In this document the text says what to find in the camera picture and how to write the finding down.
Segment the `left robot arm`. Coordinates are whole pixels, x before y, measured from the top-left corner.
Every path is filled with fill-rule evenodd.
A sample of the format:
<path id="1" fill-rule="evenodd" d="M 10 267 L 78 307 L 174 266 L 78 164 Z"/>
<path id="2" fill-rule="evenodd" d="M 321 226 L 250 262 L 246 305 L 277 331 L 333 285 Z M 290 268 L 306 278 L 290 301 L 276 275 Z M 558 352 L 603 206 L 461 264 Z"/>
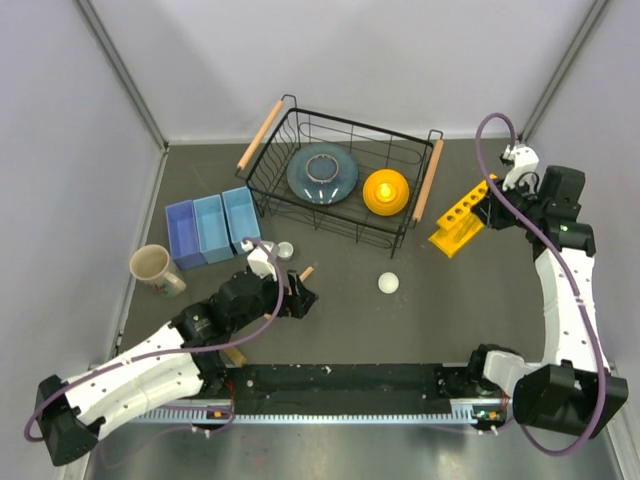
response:
<path id="1" fill-rule="evenodd" d="M 52 464 L 78 460 L 157 407 L 200 392 L 220 394 L 227 382 L 220 353 L 233 346 L 236 332 L 258 319 L 302 319 L 317 299 L 293 270 L 279 281 L 246 269 L 106 364 L 67 379 L 42 380 L 34 413 Z"/>

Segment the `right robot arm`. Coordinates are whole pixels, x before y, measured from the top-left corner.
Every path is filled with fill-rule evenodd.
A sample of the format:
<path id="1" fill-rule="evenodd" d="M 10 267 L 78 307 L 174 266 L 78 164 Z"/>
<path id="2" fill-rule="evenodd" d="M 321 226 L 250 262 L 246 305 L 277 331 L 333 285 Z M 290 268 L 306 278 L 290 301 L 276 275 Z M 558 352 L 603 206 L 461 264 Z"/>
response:
<path id="1" fill-rule="evenodd" d="M 626 402 L 625 379 L 611 374 L 599 345 L 592 273 L 593 228 L 578 220 L 583 172 L 550 166 L 513 168 L 473 207 L 488 227 L 522 228 L 543 295 L 545 345 L 539 365 L 515 351 L 482 345 L 466 380 L 476 394 L 500 388 L 521 426 L 595 438 Z"/>

